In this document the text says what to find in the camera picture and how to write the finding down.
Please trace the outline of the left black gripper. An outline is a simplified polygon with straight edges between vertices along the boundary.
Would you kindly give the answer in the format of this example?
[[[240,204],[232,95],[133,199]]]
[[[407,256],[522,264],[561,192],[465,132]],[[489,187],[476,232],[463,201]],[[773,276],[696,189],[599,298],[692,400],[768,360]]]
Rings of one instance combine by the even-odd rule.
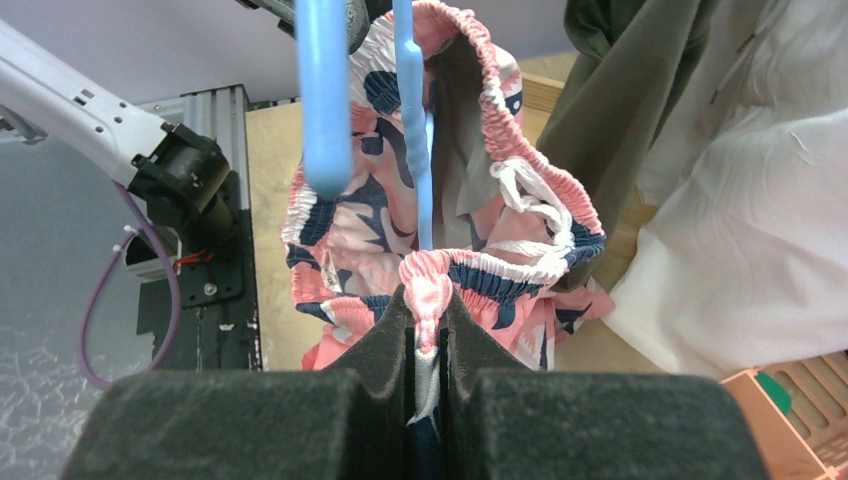
[[[263,10],[277,20],[277,28],[296,40],[330,44],[332,38],[355,53],[365,41],[371,25],[371,2],[352,1],[245,1],[249,10]]]

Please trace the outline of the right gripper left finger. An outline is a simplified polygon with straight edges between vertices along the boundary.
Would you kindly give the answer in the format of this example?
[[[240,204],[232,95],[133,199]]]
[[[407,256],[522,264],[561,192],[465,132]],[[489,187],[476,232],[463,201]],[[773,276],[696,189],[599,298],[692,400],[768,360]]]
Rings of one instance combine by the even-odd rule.
[[[97,403],[66,479],[407,479],[411,315],[377,324],[317,371],[158,371]]]

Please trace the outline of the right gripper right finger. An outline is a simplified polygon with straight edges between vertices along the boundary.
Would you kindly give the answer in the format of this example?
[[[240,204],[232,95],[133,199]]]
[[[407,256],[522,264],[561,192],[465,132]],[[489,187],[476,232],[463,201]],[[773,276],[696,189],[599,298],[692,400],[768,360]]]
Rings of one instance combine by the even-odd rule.
[[[699,376],[537,371],[453,296],[440,322],[451,479],[764,479],[744,415]]]

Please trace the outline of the blue wire hanger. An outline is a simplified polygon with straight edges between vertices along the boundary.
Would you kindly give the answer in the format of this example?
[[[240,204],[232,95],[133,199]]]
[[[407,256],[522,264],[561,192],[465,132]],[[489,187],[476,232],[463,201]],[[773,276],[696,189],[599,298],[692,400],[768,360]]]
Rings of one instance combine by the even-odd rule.
[[[395,1],[389,28],[389,48],[395,69],[366,76],[366,100],[381,115],[398,114],[403,124],[406,152],[405,181],[415,191],[419,247],[433,247],[434,195],[431,146],[434,120],[424,108],[424,61],[414,38],[414,7]],[[377,38],[368,35],[362,45]],[[309,187],[322,198],[341,195],[353,178],[350,147],[351,123],[348,57],[346,45],[335,38],[330,44],[296,40],[304,136],[303,172]]]

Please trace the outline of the pink patterned shorts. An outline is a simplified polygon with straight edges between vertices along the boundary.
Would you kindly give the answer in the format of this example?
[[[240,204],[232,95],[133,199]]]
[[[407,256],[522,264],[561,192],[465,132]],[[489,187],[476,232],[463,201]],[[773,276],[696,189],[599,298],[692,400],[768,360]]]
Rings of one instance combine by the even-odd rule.
[[[547,370],[556,341],[591,310],[585,288],[555,283],[604,242],[579,182],[523,134],[521,73],[468,10],[416,1],[414,38],[423,51],[424,99],[436,117],[432,151],[433,247],[419,247],[416,195],[408,184],[403,124],[365,98],[373,72],[392,72],[389,19],[379,16],[349,62],[354,171],[333,198],[297,174],[282,238],[296,309],[326,324],[303,358],[322,369],[380,320],[397,289],[415,324],[416,376],[407,424],[413,470],[441,476],[437,325],[451,294],[474,321],[526,366]]]

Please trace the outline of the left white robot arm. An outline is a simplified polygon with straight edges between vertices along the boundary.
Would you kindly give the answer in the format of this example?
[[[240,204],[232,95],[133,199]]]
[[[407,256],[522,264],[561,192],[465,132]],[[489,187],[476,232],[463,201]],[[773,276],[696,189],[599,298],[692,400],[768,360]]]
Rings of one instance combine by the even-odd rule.
[[[391,7],[389,1],[234,1],[249,10],[264,10],[278,28],[295,38],[301,74],[318,80],[341,80],[319,66],[329,53],[331,34],[340,34],[346,54],[356,52],[371,23]],[[342,26],[331,26],[330,10],[344,12]],[[318,80],[301,80],[318,87]],[[347,93],[347,80],[341,80]],[[330,93],[318,87],[319,99]],[[130,207],[128,194],[144,201],[152,224],[173,228],[190,247],[214,249],[235,235],[236,213],[219,191],[231,172],[218,143],[184,124],[168,123],[102,88],[64,61],[1,20],[1,123],[26,143],[48,134],[60,138],[91,160],[113,180]]]

